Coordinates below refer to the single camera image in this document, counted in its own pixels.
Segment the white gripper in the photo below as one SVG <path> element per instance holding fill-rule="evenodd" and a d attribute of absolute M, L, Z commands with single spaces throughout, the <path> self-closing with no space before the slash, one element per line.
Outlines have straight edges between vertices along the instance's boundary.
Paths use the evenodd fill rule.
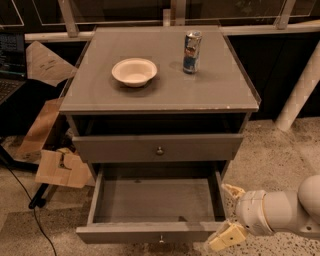
<path fill-rule="evenodd" d="M 248 232 L 255 236 L 270 236 L 273 230 L 264 214 L 264 190 L 246 192 L 241 187 L 223 183 L 223 191 L 232 199 L 238 200 L 236 216 L 238 223 L 225 221 L 208 239 L 208 246 L 213 251 L 221 251 L 246 240 Z"/>

